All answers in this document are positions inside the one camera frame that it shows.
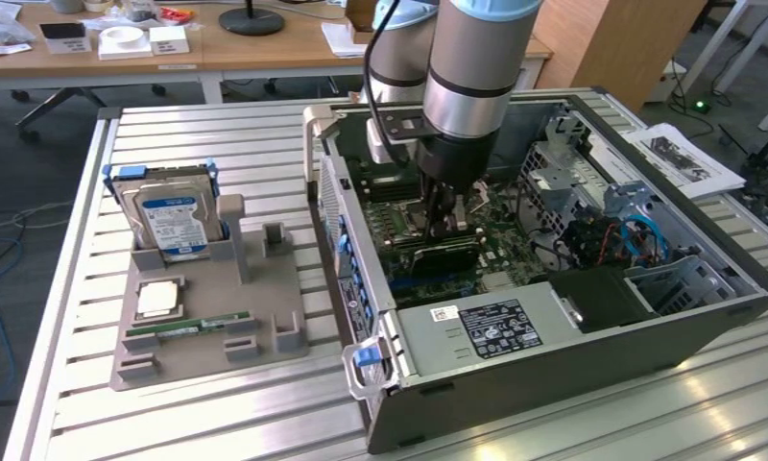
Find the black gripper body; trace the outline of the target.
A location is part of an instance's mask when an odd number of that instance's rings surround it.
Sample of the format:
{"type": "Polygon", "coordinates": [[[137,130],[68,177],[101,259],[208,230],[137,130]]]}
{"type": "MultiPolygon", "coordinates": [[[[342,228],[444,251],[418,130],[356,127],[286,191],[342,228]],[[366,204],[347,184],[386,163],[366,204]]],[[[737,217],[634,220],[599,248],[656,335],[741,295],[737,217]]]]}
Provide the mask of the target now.
{"type": "Polygon", "coordinates": [[[464,193],[487,170],[496,141],[498,131],[474,138],[426,137],[415,157],[418,168],[436,183],[464,193]]]}

